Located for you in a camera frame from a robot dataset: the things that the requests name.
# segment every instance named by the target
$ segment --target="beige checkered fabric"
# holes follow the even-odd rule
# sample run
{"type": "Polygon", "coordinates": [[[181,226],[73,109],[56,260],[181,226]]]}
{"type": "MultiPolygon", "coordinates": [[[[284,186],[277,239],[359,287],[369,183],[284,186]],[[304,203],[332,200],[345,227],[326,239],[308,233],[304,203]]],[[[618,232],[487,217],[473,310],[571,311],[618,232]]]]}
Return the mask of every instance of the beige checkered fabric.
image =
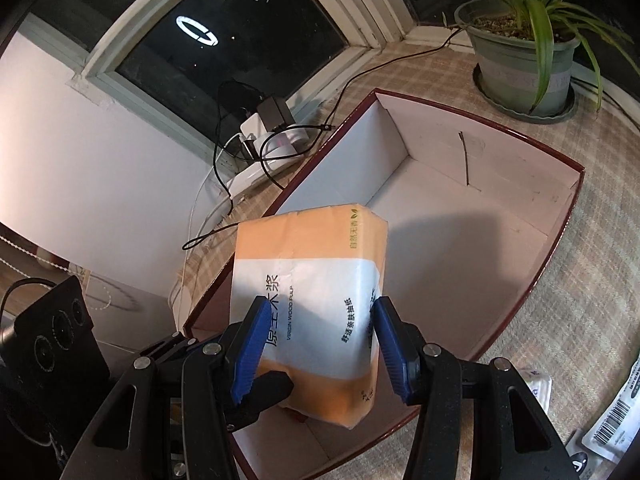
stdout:
{"type": "MultiPolygon", "coordinates": [[[[422,49],[392,44],[370,66],[422,49]]],[[[541,367],[551,374],[549,417],[566,441],[576,428],[593,424],[606,408],[640,348],[640,136],[606,110],[596,114],[593,103],[584,99],[579,99],[575,117],[561,124],[541,126],[507,118],[474,87],[475,63],[471,54],[445,49],[363,76],[345,93],[334,124],[378,87],[469,110],[585,166],[584,186],[556,253],[532,295],[486,354],[486,359],[503,355],[518,367],[541,367]]],[[[323,110],[332,103],[324,104],[323,110]]],[[[279,180],[288,182],[295,171],[279,180]]],[[[257,218],[277,191],[263,186],[229,221],[257,218]]],[[[229,232],[212,238],[190,257],[185,282],[196,300],[231,256],[234,236],[229,232]]],[[[407,425],[325,478],[401,478],[414,428],[407,425]]],[[[468,424],[465,429],[459,478],[468,478],[468,424]]],[[[596,478],[604,477],[603,469],[596,478]]]]}

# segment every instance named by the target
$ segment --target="tissue package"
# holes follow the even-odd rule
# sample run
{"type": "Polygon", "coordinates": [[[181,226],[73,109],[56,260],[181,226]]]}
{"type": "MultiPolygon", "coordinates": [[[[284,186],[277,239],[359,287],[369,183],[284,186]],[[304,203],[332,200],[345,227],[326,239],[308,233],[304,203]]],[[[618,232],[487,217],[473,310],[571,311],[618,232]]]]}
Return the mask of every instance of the tissue package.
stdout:
{"type": "Polygon", "coordinates": [[[286,406],[346,428],[369,413],[378,372],[369,311],[382,290],[386,233],[386,221],[358,204],[239,225],[230,321],[255,296],[270,301],[258,373],[289,374],[286,406]]]}

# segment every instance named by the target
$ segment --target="metal bolt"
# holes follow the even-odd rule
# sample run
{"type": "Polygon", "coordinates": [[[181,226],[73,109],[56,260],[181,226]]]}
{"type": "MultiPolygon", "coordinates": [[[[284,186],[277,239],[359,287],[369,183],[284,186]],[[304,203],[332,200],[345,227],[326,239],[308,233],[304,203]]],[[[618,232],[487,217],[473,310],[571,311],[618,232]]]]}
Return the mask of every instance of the metal bolt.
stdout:
{"type": "Polygon", "coordinates": [[[202,347],[202,353],[204,355],[217,355],[222,351],[222,346],[218,343],[207,343],[202,347]]]}
{"type": "Polygon", "coordinates": [[[494,366],[501,372],[506,372],[511,369],[511,363],[504,357],[498,357],[494,359],[494,366]]]}
{"type": "Polygon", "coordinates": [[[151,359],[149,359],[146,356],[139,357],[135,361],[133,361],[133,367],[136,370],[144,370],[150,364],[151,364],[151,359]]]}
{"type": "Polygon", "coordinates": [[[442,348],[436,345],[436,343],[427,343],[422,347],[422,351],[429,357],[438,357],[442,353],[442,348]]]}
{"type": "Polygon", "coordinates": [[[178,478],[181,478],[186,474],[187,466],[184,465],[184,462],[178,462],[176,465],[174,465],[174,475],[176,475],[178,478]]]}

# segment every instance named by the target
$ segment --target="cardboard box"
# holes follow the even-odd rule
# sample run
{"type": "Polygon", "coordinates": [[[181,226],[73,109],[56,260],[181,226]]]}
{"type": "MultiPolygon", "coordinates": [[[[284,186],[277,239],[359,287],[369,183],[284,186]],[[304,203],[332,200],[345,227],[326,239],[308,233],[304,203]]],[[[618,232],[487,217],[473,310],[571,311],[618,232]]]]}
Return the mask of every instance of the cardboard box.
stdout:
{"type": "MultiPolygon", "coordinates": [[[[266,215],[360,203],[388,221],[383,293],[403,320],[459,358],[479,357],[531,292],[568,222],[584,168],[463,110],[374,90],[266,215]]],[[[187,329],[228,323],[233,261],[187,329]]],[[[380,360],[373,409],[353,430],[301,423],[279,407],[234,433],[249,479],[314,478],[417,415],[392,393],[380,360]]]]}

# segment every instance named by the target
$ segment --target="white wall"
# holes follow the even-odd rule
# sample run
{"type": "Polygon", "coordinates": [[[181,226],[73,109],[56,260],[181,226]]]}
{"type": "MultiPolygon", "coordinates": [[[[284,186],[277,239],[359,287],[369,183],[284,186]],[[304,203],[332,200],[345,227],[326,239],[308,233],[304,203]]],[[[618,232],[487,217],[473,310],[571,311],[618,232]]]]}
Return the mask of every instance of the white wall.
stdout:
{"type": "MultiPolygon", "coordinates": [[[[208,164],[16,34],[0,58],[0,222],[98,274],[166,297],[208,164]]],[[[194,230],[219,188],[207,184],[194,230]]]]}

